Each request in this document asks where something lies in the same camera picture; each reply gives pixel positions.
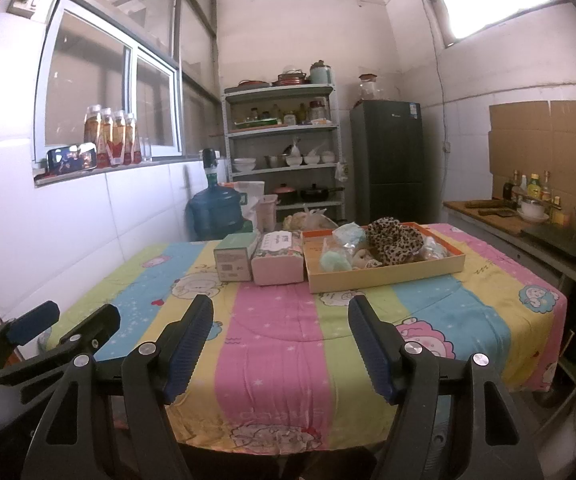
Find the metal screw cap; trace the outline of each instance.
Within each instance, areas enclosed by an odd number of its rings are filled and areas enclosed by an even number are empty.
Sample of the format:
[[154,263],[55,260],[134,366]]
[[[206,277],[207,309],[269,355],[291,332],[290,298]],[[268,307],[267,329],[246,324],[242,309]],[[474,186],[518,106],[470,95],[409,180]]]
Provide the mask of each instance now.
[[404,349],[408,354],[420,354],[423,351],[423,347],[416,341],[410,341],[405,344]]
[[139,353],[141,355],[150,355],[155,352],[157,345],[154,343],[144,343],[139,347]]
[[90,362],[90,357],[88,357],[86,354],[79,354],[77,357],[75,357],[75,366],[81,368],[82,366],[86,366],[88,363]]
[[479,366],[487,366],[490,362],[490,359],[487,358],[485,354],[474,354],[472,356],[472,361],[474,361]]

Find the pink box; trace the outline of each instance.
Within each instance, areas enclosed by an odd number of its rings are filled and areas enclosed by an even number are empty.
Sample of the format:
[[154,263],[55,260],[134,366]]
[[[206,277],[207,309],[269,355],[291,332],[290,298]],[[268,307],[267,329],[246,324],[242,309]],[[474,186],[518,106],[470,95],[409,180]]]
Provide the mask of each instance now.
[[252,257],[257,285],[286,285],[305,279],[303,238],[300,232],[274,231],[261,239]]

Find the colorful tablecloth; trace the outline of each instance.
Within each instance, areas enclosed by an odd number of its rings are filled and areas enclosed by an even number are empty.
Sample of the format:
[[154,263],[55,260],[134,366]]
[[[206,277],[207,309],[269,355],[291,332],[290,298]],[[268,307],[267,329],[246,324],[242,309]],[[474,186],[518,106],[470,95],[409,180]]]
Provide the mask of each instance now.
[[167,413],[179,442],[258,454],[365,446],[387,436],[395,408],[372,390],[351,335],[347,305],[355,294],[406,340],[449,358],[483,352],[511,390],[546,389],[565,297],[485,242],[447,224],[430,227],[466,253],[463,272],[324,294],[310,294],[307,282],[220,283],[216,242],[151,246],[62,314],[48,347],[113,303],[121,327],[96,357],[122,356],[207,294],[209,340],[187,392]]

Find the leopard print fabric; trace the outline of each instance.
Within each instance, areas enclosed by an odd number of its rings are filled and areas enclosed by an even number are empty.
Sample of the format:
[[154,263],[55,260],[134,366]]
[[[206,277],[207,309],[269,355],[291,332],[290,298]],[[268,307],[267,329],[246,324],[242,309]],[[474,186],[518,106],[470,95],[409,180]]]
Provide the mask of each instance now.
[[414,227],[401,225],[392,217],[380,218],[368,225],[368,242],[385,265],[404,263],[423,247],[423,235]]

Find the white wall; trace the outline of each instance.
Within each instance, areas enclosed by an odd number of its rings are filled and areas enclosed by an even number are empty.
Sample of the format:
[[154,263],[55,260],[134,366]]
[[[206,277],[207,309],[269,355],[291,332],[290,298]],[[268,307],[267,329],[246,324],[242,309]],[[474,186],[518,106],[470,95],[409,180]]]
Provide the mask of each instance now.
[[[443,200],[490,197],[488,107],[515,101],[576,100],[576,9],[572,4],[546,7],[444,48],[430,4],[385,2],[402,72],[402,98],[422,106],[433,212],[439,212],[442,188]],[[424,5],[434,27],[447,102],[451,148],[447,161],[441,151],[441,92]]]
[[[2,9],[0,317],[5,320],[46,300],[64,311],[145,246],[191,240],[185,206],[206,178],[202,163],[187,162],[35,187],[34,90],[45,25]],[[23,352],[35,350],[30,343]]]
[[[387,95],[399,98],[397,53],[383,0],[217,0],[217,20],[222,88],[242,79],[275,81],[289,64],[306,73],[319,59],[332,67],[350,164],[349,111],[359,96],[358,76],[374,71]],[[354,217],[352,180],[348,218]]]

